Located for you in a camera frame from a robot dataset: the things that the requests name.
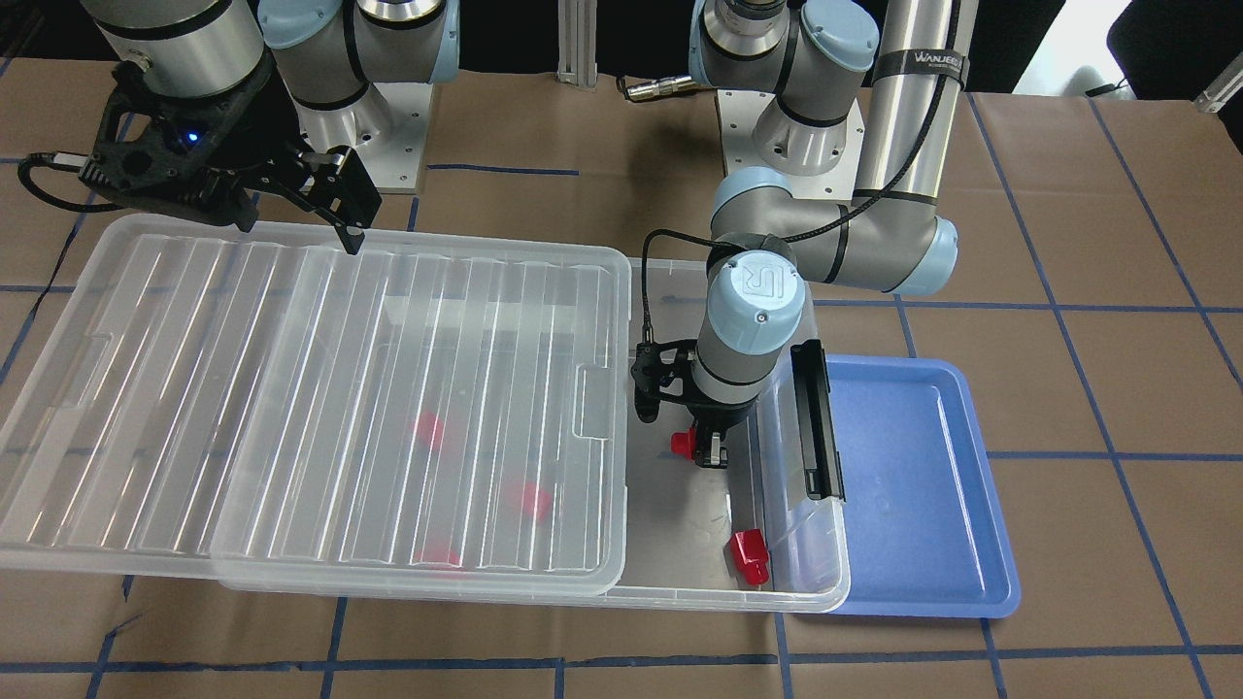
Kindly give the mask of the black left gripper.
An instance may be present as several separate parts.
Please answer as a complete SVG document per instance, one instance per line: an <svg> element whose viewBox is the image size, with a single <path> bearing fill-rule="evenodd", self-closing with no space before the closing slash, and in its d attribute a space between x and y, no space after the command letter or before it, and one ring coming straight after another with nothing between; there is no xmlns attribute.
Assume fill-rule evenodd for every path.
<svg viewBox="0 0 1243 699"><path fill-rule="evenodd" d="M728 468L728 429L750 417L752 405L691 405L691 456L700 468Z"/></svg>

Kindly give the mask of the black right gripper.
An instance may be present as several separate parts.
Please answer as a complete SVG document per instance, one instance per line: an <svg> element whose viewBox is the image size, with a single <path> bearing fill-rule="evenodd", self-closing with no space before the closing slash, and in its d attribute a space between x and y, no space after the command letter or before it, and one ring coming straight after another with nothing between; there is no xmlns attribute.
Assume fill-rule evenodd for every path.
<svg viewBox="0 0 1243 699"><path fill-rule="evenodd" d="M328 221L348 255L360 252L382 193L351 146L302 153L296 108L272 58L222 93L198 98L150 91L133 61L117 63L113 80L80 172L89 190L137 211L244 231L257 219L250 193L300 192L302 211Z"/></svg>

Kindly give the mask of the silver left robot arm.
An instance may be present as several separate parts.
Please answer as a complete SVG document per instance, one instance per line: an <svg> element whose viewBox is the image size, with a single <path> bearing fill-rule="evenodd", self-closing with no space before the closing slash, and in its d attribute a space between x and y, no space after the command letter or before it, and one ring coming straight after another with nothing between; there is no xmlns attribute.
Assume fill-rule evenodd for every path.
<svg viewBox="0 0 1243 699"><path fill-rule="evenodd" d="M957 261L938 216L947 141L967 83L975 1L699 1L689 76L764 95L710 218L706 311L687 372L692 425L674 448L726 465L802 321L809 284L929 295Z"/></svg>

